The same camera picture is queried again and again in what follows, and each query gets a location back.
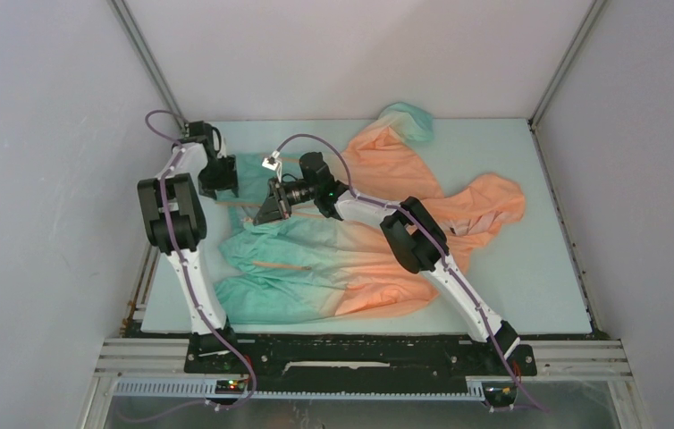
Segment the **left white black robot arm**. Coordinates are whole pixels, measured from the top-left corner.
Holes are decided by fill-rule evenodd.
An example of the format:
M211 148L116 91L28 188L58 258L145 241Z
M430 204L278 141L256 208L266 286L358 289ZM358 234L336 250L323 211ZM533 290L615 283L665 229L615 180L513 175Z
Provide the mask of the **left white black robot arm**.
M211 291L201 246L207 236L201 198L216 200L223 191L239 195L236 158L225 152L220 130L203 121L185 123L166 166L137 184L148 242L170 263L189 310L190 354L225 373L239 364L240 347Z

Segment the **teal and orange gradient jacket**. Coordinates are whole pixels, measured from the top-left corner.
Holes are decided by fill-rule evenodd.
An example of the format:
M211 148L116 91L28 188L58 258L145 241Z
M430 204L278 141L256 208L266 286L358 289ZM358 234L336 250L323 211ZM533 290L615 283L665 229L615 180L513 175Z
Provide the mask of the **teal and orange gradient jacket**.
M339 156L326 155L334 176L375 198L418 198L444 229L451 253L467 269L485 247L525 213L519 185L493 173L446 196L417 148L432 141L433 118L405 103L386 107ZM232 235L219 245L235 274L215 284L216 296L235 324L300 324L333 317L406 315L437 298L424 277L401 267L383 234L362 223L322 217L312 204L289 220L257 226L256 210L270 172L259 155L237 160L240 193L223 197Z

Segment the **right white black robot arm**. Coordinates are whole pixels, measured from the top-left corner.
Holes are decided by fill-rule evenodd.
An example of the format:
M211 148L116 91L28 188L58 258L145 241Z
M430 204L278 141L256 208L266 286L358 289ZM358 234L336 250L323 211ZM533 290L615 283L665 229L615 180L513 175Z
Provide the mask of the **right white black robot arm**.
M461 272L442 228L419 199L391 201L360 193L350 182L337 180L319 152L300 157L301 176L294 181L283 178L279 152L264 157L262 165L274 177L267 182L266 198L254 218L256 225L286 220L295 206L313 202L327 219L376 228L400 266L432 283L464 320L470 339L483 343L477 351L479 365L499 374L512 364L521 342L518 333L481 299Z

